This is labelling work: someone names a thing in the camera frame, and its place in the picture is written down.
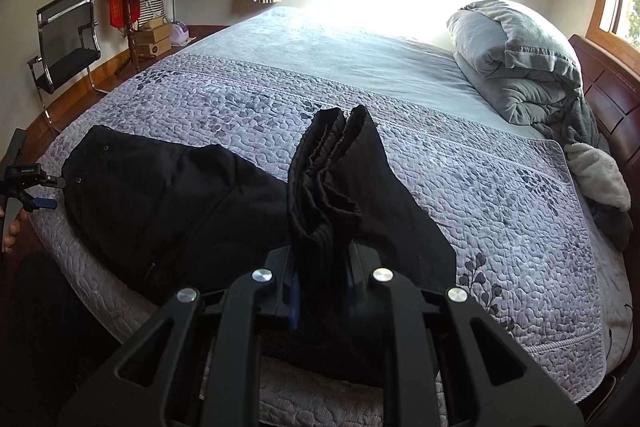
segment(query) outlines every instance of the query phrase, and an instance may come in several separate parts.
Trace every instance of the human hand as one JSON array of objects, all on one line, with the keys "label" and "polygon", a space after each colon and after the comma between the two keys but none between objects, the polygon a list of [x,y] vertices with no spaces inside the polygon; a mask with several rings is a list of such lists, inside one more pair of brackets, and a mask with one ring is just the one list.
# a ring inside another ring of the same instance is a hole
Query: human hand
[{"label": "human hand", "polygon": [[[0,206],[0,217],[4,217],[4,208]],[[9,235],[2,236],[2,251],[4,253],[11,253],[11,249],[15,245],[15,238],[20,233],[20,222],[27,220],[27,213],[24,209],[18,213],[18,218],[9,225]]]}]

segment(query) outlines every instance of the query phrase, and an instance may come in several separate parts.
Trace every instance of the green foliage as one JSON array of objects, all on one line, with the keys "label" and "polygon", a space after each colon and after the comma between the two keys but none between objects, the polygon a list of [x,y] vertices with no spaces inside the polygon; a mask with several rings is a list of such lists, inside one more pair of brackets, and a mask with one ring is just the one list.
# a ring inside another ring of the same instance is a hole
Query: green foliage
[{"label": "green foliage", "polygon": [[629,43],[640,50],[640,0],[631,0],[633,7],[629,14]]}]

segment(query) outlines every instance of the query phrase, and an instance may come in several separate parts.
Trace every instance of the window sill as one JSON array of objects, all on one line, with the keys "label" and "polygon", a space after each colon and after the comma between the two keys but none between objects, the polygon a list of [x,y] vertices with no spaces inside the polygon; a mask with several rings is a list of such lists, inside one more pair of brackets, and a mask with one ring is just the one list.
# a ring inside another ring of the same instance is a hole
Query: window sill
[{"label": "window sill", "polygon": [[640,52],[624,39],[599,27],[590,27],[586,38],[622,62],[636,76],[640,76]]}]

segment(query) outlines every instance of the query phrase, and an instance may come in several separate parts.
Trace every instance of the triangular cutout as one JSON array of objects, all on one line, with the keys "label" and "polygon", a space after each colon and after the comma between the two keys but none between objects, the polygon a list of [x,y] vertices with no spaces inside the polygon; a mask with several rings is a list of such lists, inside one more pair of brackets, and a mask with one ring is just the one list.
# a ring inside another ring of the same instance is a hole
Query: triangular cutout
[{"label": "triangular cutout", "polygon": [[484,367],[492,385],[501,385],[524,376],[524,367],[480,320],[471,322]]},{"label": "triangular cutout", "polygon": [[174,322],[165,320],[149,340],[123,364],[118,372],[119,377],[142,387],[149,387],[156,377],[160,359],[173,329]]}]

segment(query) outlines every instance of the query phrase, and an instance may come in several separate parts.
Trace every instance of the finger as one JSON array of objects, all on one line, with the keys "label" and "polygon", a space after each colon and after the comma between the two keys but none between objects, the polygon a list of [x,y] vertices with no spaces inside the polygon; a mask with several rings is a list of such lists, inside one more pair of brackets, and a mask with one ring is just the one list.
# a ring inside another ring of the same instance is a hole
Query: finger
[{"label": "finger", "polygon": [[15,245],[15,237],[11,237],[10,235],[6,235],[2,238],[2,244],[5,248],[11,248]]},{"label": "finger", "polygon": [[18,235],[20,233],[20,221],[16,220],[9,225],[9,233],[11,235]]}]

